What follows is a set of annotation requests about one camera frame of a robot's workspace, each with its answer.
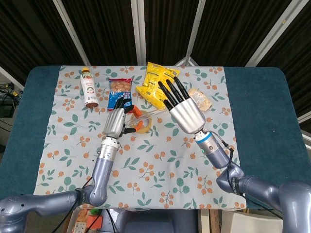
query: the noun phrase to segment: yellow snack bag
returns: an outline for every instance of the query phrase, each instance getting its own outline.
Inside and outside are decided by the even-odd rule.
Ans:
[[[179,70],[169,69],[163,66],[148,62],[147,71],[143,86],[137,86],[136,90],[152,105],[157,108],[165,107],[163,100],[166,100],[166,96],[159,88],[158,82],[161,81],[165,87],[170,90],[166,83],[166,80],[170,80],[174,83],[174,76],[179,75]]]

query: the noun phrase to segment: plastic bottle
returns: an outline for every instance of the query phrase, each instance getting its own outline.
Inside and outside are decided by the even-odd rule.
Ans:
[[[98,106],[98,100],[96,97],[95,82],[93,75],[89,71],[89,68],[82,68],[80,80],[84,93],[85,106],[87,108],[96,108]]]

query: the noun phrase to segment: robotic arm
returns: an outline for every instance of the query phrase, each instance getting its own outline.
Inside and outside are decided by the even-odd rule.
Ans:
[[[216,168],[226,170],[217,178],[218,186],[228,193],[237,195],[248,194],[283,213],[283,233],[311,233],[311,186],[303,182],[288,182],[277,187],[254,176],[245,176],[242,169],[226,155],[211,131],[204,129],[205,117],[195,102],[189,97],[181,82],[174,78],[182,96],[167,80],[173,95],[159,82],[168,100],[164,104],[169,109],[180,128],[194,135],[194,140],[203,154]],[[0,200],[0,233],[24,232],[27,214],[37,212],[40,216],[52,216],[68,212],[82,203],[100,206],[107,199],[107,183],[113,166],[116,152],[119,148],[118,139],[124,133],[133,133],[142,126],[125,128],[125,114],[135,107],[124,108],[129,100],[119,99],[115,109],[109,113],[94,170],[94,185],[52,194],[48,196],[17,195]],[[223,140],[221,142],[229,150],[232,149]]]

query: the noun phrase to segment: floral tablecloth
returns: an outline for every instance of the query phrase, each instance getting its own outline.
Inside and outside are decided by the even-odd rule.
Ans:
[[[224,69],[174,68],[181,71],[179,78],[186,89],[199,89],[210,98],[213,105],[204,113],[206,128],[218,132],[235,148],[233,161],[239,164]],[[135,91],[135,86],[144,80],[146,67],[90,67],[99,100],[99,107],[94,110],[84,106],[81,69],[79,66],[60,69],[38,168],[36,195],[74,190],[92,175],[108,115],[108,79],[132,78],[133,104],[145,111],[155,109]],[[148,133],[127,134],[119,139],[121,149],[113,165],[103,208],[236,210],[246,207],[243,198],[217,186],[216,178],[222,171],[209,163],[168,112],[155,116],[152,125]]]

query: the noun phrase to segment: blue snack bag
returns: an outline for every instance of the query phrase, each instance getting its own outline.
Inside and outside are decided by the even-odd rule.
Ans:
[[[124,99],[131,99],[131,87],[132,79],[109,79],[110,93],[109,93],[109,102],[108,102],[108,111],[113,110],[117,100],[121,97]],[[132,101],[127,102],[124,106],[130,106]]]

